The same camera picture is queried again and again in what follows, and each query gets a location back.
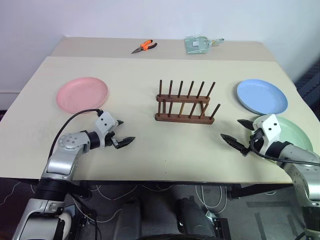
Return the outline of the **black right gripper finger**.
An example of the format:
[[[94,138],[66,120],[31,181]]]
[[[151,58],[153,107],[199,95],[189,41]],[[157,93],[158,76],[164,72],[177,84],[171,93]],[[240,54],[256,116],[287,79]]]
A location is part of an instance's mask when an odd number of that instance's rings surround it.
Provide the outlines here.
[[[253,121],[247,120],[247,119],[238,119],[237,120],[242,126],[249,130],[254,130]]]
[[[231,147],[238,150],[240,153],[249,153],[249,148],[239,143],[234,137],[221,133],[222,139]]]

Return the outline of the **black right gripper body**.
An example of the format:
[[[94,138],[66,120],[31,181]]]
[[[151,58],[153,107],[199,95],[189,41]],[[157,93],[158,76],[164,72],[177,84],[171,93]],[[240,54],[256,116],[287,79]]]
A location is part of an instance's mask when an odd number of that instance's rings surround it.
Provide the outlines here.
[[[249,152],[253,152],[258,156],[263,156],[260,153],[264,144],[263,137],[265,136],[263,130],[258,128],[249,138],[249,147],[244,147],[240,152],[243,156],[246,156]]]

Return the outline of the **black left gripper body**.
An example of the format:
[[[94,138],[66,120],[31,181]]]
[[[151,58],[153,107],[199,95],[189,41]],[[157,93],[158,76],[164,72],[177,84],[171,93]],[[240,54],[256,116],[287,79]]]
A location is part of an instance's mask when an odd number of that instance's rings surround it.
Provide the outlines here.
[[[118,148],[119,143],[115,139],[115,133],[113,131],[108,132],[105,137],[104,137],[104,146],[105,147],[110,147],[113,146],[114,148]]]

